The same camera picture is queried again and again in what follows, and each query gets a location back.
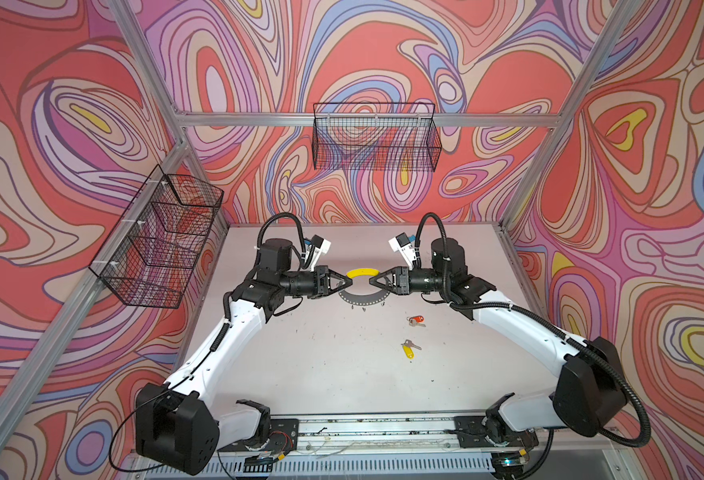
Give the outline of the grey keyring with yellow grip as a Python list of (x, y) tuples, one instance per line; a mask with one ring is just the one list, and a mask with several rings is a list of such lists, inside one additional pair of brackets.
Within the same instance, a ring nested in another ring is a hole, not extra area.
[(348, 271), (346, 276), (353, 284), (339, 293), (340, 298), (353, 307), (370, 307), (383, 303), (389, 292), (369, 283), (379, 274), (380, 271), (374, 268), (356, 268)]

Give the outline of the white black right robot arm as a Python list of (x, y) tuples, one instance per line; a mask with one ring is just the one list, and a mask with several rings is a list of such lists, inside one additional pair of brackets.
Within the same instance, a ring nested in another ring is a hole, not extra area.
[(584, 437), (605, 433), (628, 402), (620, 361), (606, 339), (569, 334), (470, 274), (465, 251), (453, 238), (433, 242), (428, 267), (420, 263), (408, 235), (392, 238), (389, 245), (405, 263), (371, 278), (372, 286), (398, 296), (437, 293), (442, 302), (503, 335), (556, 377), (551, 391), (510, 392), (497, 400), (486, 413), (490, 441), (502, 443), (516, 432), (537, 428), (567, 428)]

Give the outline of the key with yellow tag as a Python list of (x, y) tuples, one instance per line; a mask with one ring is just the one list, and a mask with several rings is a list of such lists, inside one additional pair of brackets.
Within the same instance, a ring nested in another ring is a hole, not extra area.
[(421, 351), (422, 348), (415, 344), (412, 340), (406, 339), (402, 344), (402, 349), (406, 355), (406, 357), (409, 360), (413, 360), (415, 358), (415, 354), (417, 351)]

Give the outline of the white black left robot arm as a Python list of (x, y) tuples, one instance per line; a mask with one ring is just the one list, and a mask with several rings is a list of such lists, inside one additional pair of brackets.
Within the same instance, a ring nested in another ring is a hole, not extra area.
[(273, 317), (287, 313), (286, 298), (325, 298), (351, 286), (349, 277), (320, 264), (330, 246), (314, 236), (295, 269), (291, 241), (271, 238), (258, 244), (253, 268), (224, 295), (223, 317), (201, 346), (163, 383), (140, 390), (133, 416), (139, 455), (197, 475), (225, 447), (259, 451), (269, 446), (277, 434), (268, 406), (239, 399), (219, 416), (211, 408), (224, 374), (247, 344)]

